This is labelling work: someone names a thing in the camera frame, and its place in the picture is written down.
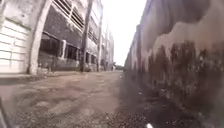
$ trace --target curb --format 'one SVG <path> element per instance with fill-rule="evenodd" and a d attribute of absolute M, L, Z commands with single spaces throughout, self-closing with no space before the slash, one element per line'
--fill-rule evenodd
<path fill-rule="evenodd" d="M 24 84 L 29 82 L 35 82 L 39 80 L 43 80 L 50 77 L 60 77 L 60 76 L 72 76 L 77 75 L 79 72 L 67 72 L 67 73 L 55 73 L 55 74 L 39 74 L 39 75 L 22 75 L 22 76 L 9 76 L 9 77 L 1 77 L 0 76 L 0 86 L 8 86 L 15 84 Z"/>

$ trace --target road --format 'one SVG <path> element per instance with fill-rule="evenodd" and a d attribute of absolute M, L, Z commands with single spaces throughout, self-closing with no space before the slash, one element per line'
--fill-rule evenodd
<path fill-rule="evenodd" d="M 20 128 L 190 128 L 190 118 L 151 99 L 123 72 L 84 73 L 18 85 L 6 109 Z"/>

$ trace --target distant building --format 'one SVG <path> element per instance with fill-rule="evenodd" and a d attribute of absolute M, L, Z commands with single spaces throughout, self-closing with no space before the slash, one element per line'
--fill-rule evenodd
<path fill-rule="evenodd" d="M 0 4 L 0 73 L 77 70 L 88 0 L 10 0 Z M 96 70 L 103 5 L 95 0 L 86 67 Z"/>

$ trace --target stain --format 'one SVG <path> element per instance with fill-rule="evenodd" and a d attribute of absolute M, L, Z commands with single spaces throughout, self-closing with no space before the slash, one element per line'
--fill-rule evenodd
<path fill-rule="evenodd" d="M 184 41 L 175 43 L 168 57 L 161 46 L 156 55 L 148 58 L 149 75 L 141 76 L 149 76 L 148 85 L 158 95 L 189 110 L 209 113 L 222 87 L 223 53 L 224 49 L 219 48 L 203 49 L 197 54 L 195 42 Z"/>

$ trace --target ground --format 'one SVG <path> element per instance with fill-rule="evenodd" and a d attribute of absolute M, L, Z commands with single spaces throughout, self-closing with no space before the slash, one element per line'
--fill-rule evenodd
<path fill-rule="evenodd" d="M 134 78 L 118 71 L 52 77 L 0 90 L 11 123 L 20 128 L 198 126 L 169 102 L 146 95 Z"/>

